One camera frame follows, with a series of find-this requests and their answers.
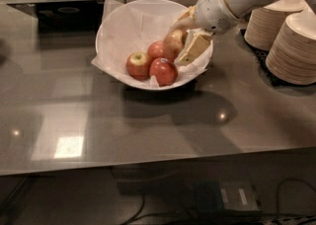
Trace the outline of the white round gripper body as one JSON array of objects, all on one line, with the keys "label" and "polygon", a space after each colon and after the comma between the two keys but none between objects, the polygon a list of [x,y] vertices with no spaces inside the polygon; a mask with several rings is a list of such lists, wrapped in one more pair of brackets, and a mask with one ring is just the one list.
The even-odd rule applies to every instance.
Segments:
[{"label": "white round gripper body", "polygon": [[239,19],[226,0],[197,0],[195,21],[200,28],[223,35],[236,26]]}]

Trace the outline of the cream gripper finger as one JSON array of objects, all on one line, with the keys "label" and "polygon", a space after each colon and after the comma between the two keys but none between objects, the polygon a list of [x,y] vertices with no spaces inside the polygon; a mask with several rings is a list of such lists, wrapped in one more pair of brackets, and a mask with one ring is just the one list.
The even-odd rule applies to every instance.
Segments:
[{"label": "cream gripper finger", "polygon": [[212,33],[203,29],[189,30],[184,49],[175,59],[180,66],[187,66],[200,57],[211,45]]},{"label": "cream gripper finger", "polygon": [[195,20],[195,6],[190,6],[170,27],[169,31],[172,32],[174,30],[191,30],[196,29],[198,26]]}]

